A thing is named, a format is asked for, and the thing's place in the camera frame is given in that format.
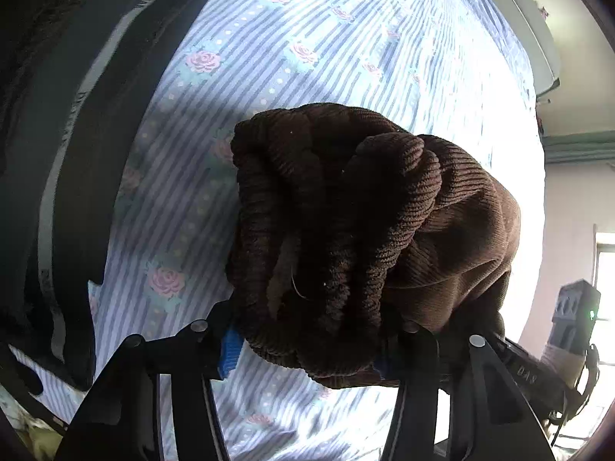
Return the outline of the brown corduroy pants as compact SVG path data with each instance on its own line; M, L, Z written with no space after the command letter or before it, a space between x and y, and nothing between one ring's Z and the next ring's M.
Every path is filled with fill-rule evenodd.
M226 276L256 355L330 388L370 386L404 322L437 335L450 366L471 333L504 333L521 212L462 148L334 103L259 113L230 148Z

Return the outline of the black clothes stack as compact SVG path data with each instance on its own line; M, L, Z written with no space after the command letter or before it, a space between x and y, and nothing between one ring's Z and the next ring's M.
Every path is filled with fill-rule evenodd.
M80 390L125 163L206 1L1 0L1 341Z

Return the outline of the green curtain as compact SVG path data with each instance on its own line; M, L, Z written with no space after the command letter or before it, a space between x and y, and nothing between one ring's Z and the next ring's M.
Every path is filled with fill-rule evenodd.
M543 136L541 143L546 164L613 163L615 158L613 130Z

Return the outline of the grey padded headboard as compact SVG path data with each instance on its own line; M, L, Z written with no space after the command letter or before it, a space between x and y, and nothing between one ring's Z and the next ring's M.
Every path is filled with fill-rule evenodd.
M517 35L530 60L536 96L560 85L561 60L535 0L492 0Z

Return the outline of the blue striped bed sheet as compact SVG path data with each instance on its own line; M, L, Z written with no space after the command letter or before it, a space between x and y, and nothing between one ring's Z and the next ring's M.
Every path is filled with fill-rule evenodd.
M1 0L20 453L382 457L382 333L527 321L535 105L492 0Z

